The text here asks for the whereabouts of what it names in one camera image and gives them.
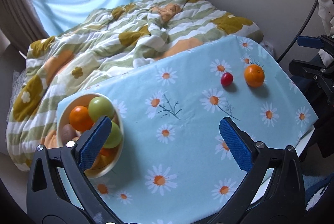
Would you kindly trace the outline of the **white oval bowl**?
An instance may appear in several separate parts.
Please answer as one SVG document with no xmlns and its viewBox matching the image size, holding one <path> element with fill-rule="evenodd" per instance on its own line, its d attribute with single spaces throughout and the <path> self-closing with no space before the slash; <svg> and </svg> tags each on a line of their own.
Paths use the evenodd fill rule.
<svg viewBox="0 0 334 224">
<path fill-rule="evenodd" d="M 107 96 L 99 93 L 86 93 L 86 94 L 74 94 L 74 97 L 69 97 L 68 101 L 61 101 L 57 108 L 57 146 L 63 147 L 61 140 L 62 128 L 70 123 L 69 116 L 71 110 L 76 106 L 88 107 L 90 101 L 95 97 L 104 97 L 113 105 L 115 109 L 115 115 L 113 121 L 119 126 L 119 130 L 122 134 L 121 142 L 115 148 L 111 148 L 109 152 L 103 152 L 104 155 L 100 156 L 100 161 L 97 165 L 89 170 L 85 170 L 85 174 L 88 178 L 99 178 L 107 174 L 116 165 L 121 155 L 124 144 L 124 127 L 122 123 L 123 115 L 125 115 L 125 105 L 122 103 L 121 108 L 117 100 L 110 100 Z"/>
</svg>

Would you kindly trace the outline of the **red cherry tomato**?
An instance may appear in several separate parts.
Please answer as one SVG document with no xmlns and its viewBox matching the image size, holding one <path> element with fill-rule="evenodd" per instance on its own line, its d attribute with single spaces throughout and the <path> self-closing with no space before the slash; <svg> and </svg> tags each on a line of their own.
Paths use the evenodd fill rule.
<svg viewBox="0 0 334 224">
<path fill-rule="evenodd" d="M 231 85 L 233 83 L 233 75 L 229 72 L 225 72 L 222 76 L 221 76 L 221 85 L 223 87 L 227 87 L 229 85 Z"/>
</svg>

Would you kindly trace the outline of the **brown kiwi fruit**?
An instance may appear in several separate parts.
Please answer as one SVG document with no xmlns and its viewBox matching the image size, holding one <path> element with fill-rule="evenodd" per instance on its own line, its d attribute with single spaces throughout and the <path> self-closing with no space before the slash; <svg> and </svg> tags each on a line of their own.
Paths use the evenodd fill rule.
<svg viewBox="0 0 334 224">
<path fill-rule="evenodd" d="M 62 144 L 65 145 L 68 141 L 74 139 L 77 136 L 77 134 L 76 130 L 74 130 L 74 128 L 70 124 L 66 124 L 60 131 L 60 136 Z"/>
</svg>

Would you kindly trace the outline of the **green apple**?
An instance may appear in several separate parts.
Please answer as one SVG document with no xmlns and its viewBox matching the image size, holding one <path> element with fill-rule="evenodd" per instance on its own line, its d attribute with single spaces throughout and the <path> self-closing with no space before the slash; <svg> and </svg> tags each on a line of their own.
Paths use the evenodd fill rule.
<svg viewBox="0 0 334 224">
<path fill-rule="evenodd" d="M 115 115 L 115 109 L 107 98 L 99 96 L 91 99 L 88 105 L 88 113 L 90 118 L 96 122 L 101 116 L 107 116 L 113 119 Z"/>
<path fill-rule="evenodd" d="M 106 149 L 112 149 L 117 147 L 122 141 L 122 132 L 119 126 L 115 122 L 111 122 L 111 132 L 107 137 L 103 147 Z"/>
</svg>

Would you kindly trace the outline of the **orange in bowl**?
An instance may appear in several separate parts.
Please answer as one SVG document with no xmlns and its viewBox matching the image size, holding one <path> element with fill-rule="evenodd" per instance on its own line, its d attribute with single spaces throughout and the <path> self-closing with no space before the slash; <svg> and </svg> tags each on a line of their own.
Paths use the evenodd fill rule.
<svg viewBox="0 0 334 224">
<path fill-rule="evenodd" d="M 90 130 L 94 125 L 93 120 L 89 116 L 87 107 L 80 105 L 71 110 L 69 122 L 70 125 L 79 132 Z"/>
</svg>

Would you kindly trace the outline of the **brown drape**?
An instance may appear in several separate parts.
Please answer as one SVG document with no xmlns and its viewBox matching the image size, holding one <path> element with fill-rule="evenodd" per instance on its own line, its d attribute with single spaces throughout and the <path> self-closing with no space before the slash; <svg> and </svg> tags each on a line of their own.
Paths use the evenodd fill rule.
<svg viewBox="0 0 334 224">
<path fill-rule="evenodd" d="M 23 54 L 31 43 L 49 37 L 31 0 L 1 0 L 1 31 Z"/>
</svg>

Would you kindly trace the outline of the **daisy print blue tablecloth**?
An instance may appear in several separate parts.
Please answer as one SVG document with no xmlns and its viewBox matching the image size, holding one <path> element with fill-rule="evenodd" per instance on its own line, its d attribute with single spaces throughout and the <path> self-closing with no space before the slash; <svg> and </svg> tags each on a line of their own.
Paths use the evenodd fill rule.
<svg viewBox="0 0 334 224">
<path fill-rule="evenodd" d="M 262 67 L 252 88 L 245 68 Z M 229 72 L 233 83 L 221 85 Z M 295 146 L 317 121 L 302 92 L 258 43 L 228 36 L 105 80 L 84 93 L 125 105 L 116 165 L 92 179 L 126 223 L 193 223 L 217 212 L 245 176 L 219 133 L 230 117 L 268 147 Z"/>
</svg>

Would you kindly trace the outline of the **large orange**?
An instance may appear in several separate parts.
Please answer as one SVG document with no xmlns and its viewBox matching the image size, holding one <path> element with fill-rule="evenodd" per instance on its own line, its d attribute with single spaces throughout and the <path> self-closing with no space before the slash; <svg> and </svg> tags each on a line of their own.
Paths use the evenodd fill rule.
<svg viewBox="0 0 334 224">
<path fill-rule="evenodd" d="M 265 74 L 262 67 L 252 64 L 245 68 L 244 79 L 252 88 L 258 88 L 263 85 Z"/>
</svg>

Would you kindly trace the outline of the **small mandarin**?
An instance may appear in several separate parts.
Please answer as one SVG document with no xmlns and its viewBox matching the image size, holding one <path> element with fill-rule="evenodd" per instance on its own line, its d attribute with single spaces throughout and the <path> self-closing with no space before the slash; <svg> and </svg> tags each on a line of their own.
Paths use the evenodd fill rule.
<svg viewBox="0 0 334 224">
<path fill-rule="evenodd" d="M 100 150 L 100 154 L 104 157 L 108 157 L 108 158 L 114 158 L 115 155 L 117 154 L 118 148 L 102 148 Z"/>
</svg>

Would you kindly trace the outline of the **floral green white quilt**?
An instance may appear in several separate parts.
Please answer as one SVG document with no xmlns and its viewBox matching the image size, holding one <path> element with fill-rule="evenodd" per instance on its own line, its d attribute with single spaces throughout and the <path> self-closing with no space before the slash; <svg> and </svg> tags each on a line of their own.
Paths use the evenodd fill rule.
<svg viewBox="0 0 334 224">
<path fill-rule="evenodd" d="M 23 83 L 8 115 L 7 151 L 28 171 L 39 144 L 55 144 L 64 98 L 178 52 L 236 35 L 263 40 L 251 20 L 206 0 L 139 0 L 94 10 L 59 36 L 31 43 Z"/>
</svg>

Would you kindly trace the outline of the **grey patterned rug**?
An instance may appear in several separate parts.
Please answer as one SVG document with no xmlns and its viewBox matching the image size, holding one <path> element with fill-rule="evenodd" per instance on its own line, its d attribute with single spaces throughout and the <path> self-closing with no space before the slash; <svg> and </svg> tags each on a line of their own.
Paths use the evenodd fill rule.
<svg viewBox="0 0 334 224">
<path fill-rule="evenodd" d="M 315 206 L 332 180 L 333 174 L 328 176 L 304 175 L 306 211 Z"/>
</svg>

